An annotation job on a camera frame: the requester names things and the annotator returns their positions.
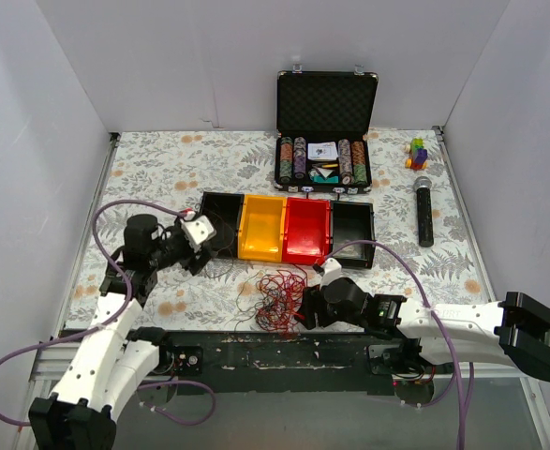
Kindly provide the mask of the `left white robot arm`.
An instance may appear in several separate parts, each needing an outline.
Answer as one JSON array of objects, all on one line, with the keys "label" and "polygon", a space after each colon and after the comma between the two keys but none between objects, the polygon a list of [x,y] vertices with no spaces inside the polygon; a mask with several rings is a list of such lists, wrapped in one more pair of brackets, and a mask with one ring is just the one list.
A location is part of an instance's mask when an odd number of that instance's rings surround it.
[{"label": "left white robot arm", "polygon": [[159,271],[179,265],[197,275],[212,258],[215,236],[209,218],[190,210],[167,228],[149,214],[127,220],[73,359],[49,395],[29,408],[38,448],[110,449],[122,410],[147,376],[200,370],[200,348],[171,345],[166,330],[135,322]]}]

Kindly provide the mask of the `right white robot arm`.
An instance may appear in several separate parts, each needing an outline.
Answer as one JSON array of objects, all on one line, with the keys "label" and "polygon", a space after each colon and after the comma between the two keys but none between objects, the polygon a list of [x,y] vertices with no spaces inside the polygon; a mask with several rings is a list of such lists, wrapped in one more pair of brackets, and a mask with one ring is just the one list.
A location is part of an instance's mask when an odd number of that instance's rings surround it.
[{"label": "right white robot arm", "polygon": [[484,305],[427,308],[402,295],[364,292],[342,277],[306,288],[298,320],[308,330],[342,322],[401,339],[398,359],[409,372],[458,360],[515,367],[550,383],[550,308],[522,292]]}]

